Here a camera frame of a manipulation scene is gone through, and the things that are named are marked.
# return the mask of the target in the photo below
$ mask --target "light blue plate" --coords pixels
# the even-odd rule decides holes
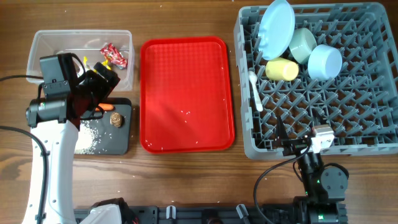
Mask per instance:
[[[264,13],[260,28],[259,51],[266,60],[281,56],[292,40],[295,17],[292,6],[286,0],[275,0]]]

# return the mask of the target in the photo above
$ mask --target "clear plastic bin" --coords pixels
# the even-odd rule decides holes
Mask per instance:
[[[94,66],[96,62],[105,61],[100,50],[112,43],[128,60],[127,69],[120,70],[116,66],[112,69],[121,79],[114,91],[132,90],[134,74],[134,47],[132,35],[128,30],[40,30],[36,32],[30,49],[27,63],[27,75],[42,76],[39,60],[43,56],[59,53],[75,53],[81,61],[87,57],[87,64]],[[31,83],[41,81],[27,78]]]

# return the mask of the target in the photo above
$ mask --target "wooden table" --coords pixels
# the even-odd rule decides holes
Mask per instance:
[[[252,190],[258,176],[280,161],[252,161],[244,155],[239,73],[234,61],[233,27],[243,6],[270,4],[264,1],[127,1],[68,4],[0,4],[0,77],[25,74],[33,36],[44,29],[126,29],[133,34],[136,51],[134,90],[111,96],[129,98],[139,104],[139,49],[155,38],[217,35],[230,50],[230,73],[234,100],[236,139],[221,152],[152,155],[141,148],[139,117],[128,153],[123,156],[75,156],[73,201],[76,208],[124,197],[129,205],[164,207],[253,205]],[[316,4],[319,0],[290,1]],[[398,2],[383,1],[397,37]],[[28,130],[25,109],[35,97],[37,86],[25,79],[0,83],[0,124]],[[350,171],[346,201],[350,223],[396,223],[398,220],[398,156],[327,156]],[[20,223],[29,196],[32,166],[31,140],[16,133],[0,131],[0,223]],[[285,166],[273,171],[259,187],[259,201],[289,203],[303,195],[303,187]]]

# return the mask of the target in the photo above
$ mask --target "red tray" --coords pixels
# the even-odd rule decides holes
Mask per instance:
[[[151,153],[223,150],[235,139],[228,58],[218,37],[141,48],[140,142]]]

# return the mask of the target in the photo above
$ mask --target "cup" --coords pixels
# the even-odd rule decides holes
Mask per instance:
[[[292,81],[299,74],[299,65],[284,58],[268,61],[266,75],[270,80]]]
[[[315,47],[317,47],[317,42],[310,30],[301,28],[294,31],[289,49],[298,63],[307,63]]]
[[[343,65],[343,57],[338,49],[319,45],[312,51],[308,60],[308,74],[312,79],[326,81],[335,78]]]

